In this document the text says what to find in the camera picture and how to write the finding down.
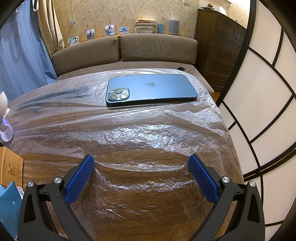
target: picture frame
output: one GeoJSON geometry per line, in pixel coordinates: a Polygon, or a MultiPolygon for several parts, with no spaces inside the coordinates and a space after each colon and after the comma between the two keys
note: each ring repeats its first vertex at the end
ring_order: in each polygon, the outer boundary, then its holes
{"type": "Polygon", "coordinates": [[[129,34],[129,27],[119,27],[119,34],[129,34]]]}
{"type": "Polygon", "coordinates": [[[79,43],[79,36],[68,38],[68,47],[79,43]]]}
{"type": "Polygon", "coordinates": [[[86,31],[86,41],[95,39],[95,29],[87,29],[86,31]]]}
{"type": "Polygon", "coordinates": [[[106,36],[114,36],[115,31],[114,31],[114,24],[106,25],[105,26],[105,37],[106,36]]]}

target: book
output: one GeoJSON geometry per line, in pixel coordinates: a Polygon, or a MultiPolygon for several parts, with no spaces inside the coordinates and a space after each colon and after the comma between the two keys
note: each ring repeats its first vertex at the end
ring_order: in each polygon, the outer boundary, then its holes
{"type": "Polygon", "coordinates": [[[154,31],[155,28],[136,28],[136,31],[154,31]]]}
{"type": "Polygon", "coordinates": [[[136,25],[136,28],[154,28],[154,25],[147,26],[147,25],[136,25]]]}
{"type": "Polygon", "coordinates": [[[155,24],[137,23],[136,26],[155,26],[155,24]]]}
{"type": "Polygon", "coordinates": [[[154,34],[154,31],[136,31],[139,34],[154,34]]]}
{"type": "Polygon", "coordinates": [[[144,20],[144,19],[139,19],[138,23],[153,23],[153,24],[157,24],[156,21],[152,21],[152,20],[144,20]]]}

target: blue iphone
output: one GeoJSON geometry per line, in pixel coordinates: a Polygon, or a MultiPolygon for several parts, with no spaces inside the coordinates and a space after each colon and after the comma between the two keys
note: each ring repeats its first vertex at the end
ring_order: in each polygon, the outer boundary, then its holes
{"type": "Polygon", "coordinates": [[[194,101],[197,93],[182,74],[140,74],[109,80],[107,106],[194,101]]]}

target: wood grain surface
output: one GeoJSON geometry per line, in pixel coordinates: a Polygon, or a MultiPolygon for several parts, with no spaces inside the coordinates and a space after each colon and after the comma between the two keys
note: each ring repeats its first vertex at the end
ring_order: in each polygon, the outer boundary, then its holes
{"type": "Polygon", "coordinates": [[[198,153],[220,175],[242,183],[238,158],[213,99],[187,73],[199,94],[194,102],[107,108],[108,79],[139,73],[75,77],[15,99],[7,146],[24,159],[24,187],[64,176],[85,154],[93,155],[95,169],[71,208],[94,240],[187,241],[212,207],[189,173],[188,156],[198,153]]]}

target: l'oreal box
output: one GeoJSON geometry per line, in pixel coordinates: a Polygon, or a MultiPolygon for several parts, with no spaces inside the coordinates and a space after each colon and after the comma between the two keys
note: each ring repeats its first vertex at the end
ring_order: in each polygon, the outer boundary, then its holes
{"type": "Polygon", "coordinates": [[[7,147],[0,147],[0,184],[8,187],[8,185],[14,181],[16,186],[22,187],[23,162],[23,158],[9,150],[7,147]]]}

